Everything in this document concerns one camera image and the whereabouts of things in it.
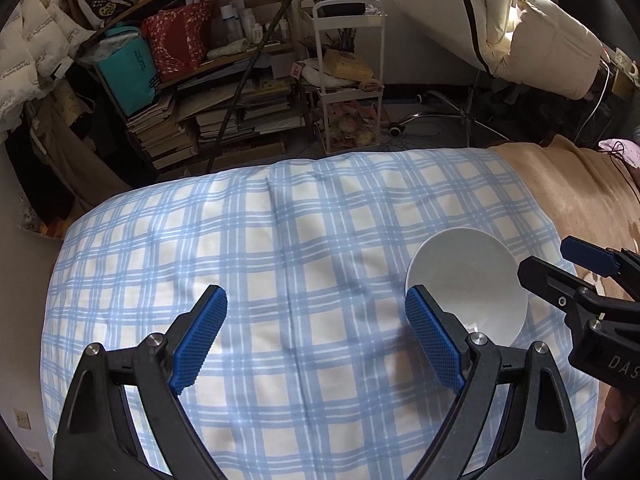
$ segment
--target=metal screw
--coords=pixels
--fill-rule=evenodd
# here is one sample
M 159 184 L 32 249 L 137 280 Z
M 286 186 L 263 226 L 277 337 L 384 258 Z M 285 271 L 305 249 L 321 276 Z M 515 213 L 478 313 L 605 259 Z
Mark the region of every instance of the metal screw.
M 482 332 L 473 332 L 470 339 L 474 345 L 478 346 L 486 345 L 486 342 L 489 341 L 489 338 Z
M 146 336 L 146 344 L 149 346 L 160 346 L 162 341 L 164 341 L 164 336 L 159 332 Z
M 549 347 L 544 341 L 536 341 L 535 343 L 533 343 L 533 348 L 539 354 L 546 354 L 547 352 L 549 352 Z
M 100 351 L 100 343 L 91 343 L 87 348 L 84 349 L 84 353 L 87 355 L 97 355 Z

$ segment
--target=human hand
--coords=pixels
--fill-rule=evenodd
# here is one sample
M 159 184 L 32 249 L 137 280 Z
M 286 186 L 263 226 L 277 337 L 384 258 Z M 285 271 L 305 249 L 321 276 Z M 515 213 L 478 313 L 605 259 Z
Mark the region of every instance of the human hand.
M 624 396 L 615 388 L 609 390 L 602 418 L 596 430 L 596 446 L 599 450 L 613 446 L 617 442 L 628 422 L 629 412 L 637 402 L 637 399 Z

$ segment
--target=teal box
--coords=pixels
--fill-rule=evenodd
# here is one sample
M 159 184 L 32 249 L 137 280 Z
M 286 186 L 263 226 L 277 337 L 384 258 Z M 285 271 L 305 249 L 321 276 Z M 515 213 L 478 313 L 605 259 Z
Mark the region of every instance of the teal box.
M 156 96 L 158 71 L 151 50 L 137 27 L 114 27 L 105 36 L 137 31 L 139 36 L 98 63 L 98 69 L 123 113 L 129 117 L 151 104 Z

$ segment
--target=wall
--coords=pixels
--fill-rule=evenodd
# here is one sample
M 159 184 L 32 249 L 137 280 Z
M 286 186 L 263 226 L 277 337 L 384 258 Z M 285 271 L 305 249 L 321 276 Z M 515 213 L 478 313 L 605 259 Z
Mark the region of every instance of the wall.
M 40 453 L 50 477 L 52 452 L 40 392 L 40 337 L 49 275 L 60 243 L 17 227 L 20 184 L 0 144 L 0 414 L 23 448 Z M 18 428 L 14 408 L 29 413 Z
M 226 4 L 229 0 L 220 0 Z M 476 70 L 466 62 L 432 41 L 420 25 L 405 15 L 394 0 L 381 0 L 385 6 L 385 82 L 459 84 L 473 82 Z M 273 16 L 278 6 L 265 7 Z M 375 66 L 378 63 L 380 44 L 372 29 L 358 31 L 356 51 Z

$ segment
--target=white rolling cart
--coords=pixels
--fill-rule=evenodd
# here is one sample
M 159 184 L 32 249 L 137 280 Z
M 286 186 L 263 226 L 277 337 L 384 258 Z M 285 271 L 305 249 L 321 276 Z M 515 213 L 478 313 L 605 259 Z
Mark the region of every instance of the white rolling cart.
M 378 68 L 378 80 L 383 82 L 383 69 L 385 59 L 385 20 L 386 14 L 384 6 L 379 0 L 326 0 L 318 2 L 313 7 L 306 5 L 310 0 L 300 0 L 299 10 L 303 23 L 307 23 L 313 29 L 316 36 L 316 53 L 318 54 L 318 67 L 320 71 L 320 88 L 318 91 L 319 101 L 322 105 L 324 114 L 324 139 L 322 146 L 327 154 L 336 153 L 331 150 L 331 135 L 329 130 L 329 117 L 327 105 L 338 102 L 348 102 L 358 99 L 378 99 L 378 114 L 376 118 L 376 127 L 374 132 L 374 142 L 370 146 L 376 146 L 380 143 L 380 118 L 382 114 L 382 95 L 383 91 L 365 92 L 359 88 L 330 89 L 327 90 L 324 82 L 324 67 L 322 60 L 322 42 L 321 33 L 326 30 L 337 30 L 340 28 L 361 28 L 361 27 L 377 27 L 380 29 L 380 65 Z M 318 10 L 322 7 L 334 6 L 340 4 L 365 4 L 367 10 L 375 9 L 375 14 L 363 14 L 361 16 L 331 16 L 321 18 L 318 16 Z

